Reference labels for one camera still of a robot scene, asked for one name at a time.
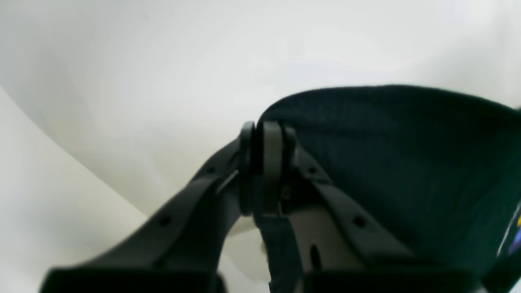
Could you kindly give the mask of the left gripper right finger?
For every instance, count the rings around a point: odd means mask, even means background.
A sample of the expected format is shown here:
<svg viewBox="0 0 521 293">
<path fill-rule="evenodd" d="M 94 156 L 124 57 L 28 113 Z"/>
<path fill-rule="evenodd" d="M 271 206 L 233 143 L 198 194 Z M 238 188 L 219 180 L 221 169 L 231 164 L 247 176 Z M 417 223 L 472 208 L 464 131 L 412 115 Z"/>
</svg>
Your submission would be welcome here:
<svg viewBox="0 0 521 293">
<path fill-rule="evenodd" d="M 424 260 L 341 191 L 295 131 L 263 122 L 264 216 L 286 217 L 304 276 L 297 293 L 479 293 L 468 271 Z"/>
</svg>

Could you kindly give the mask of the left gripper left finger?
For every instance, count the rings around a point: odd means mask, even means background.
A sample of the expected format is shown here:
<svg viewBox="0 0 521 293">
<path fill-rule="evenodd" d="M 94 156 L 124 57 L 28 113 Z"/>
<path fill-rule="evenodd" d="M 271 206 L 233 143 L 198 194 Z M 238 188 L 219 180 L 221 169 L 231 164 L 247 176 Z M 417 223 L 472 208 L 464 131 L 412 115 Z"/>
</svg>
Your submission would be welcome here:
<svg viewBox="0 0 521 293">
<path fill-rule="evenodd" d="M 255 123 L 216 152 L 188 185 L 130 237 L 81 265 L 55 268 L 43 293 L 224 293 L 224 240 L 252 213 Z"/>
</svg>

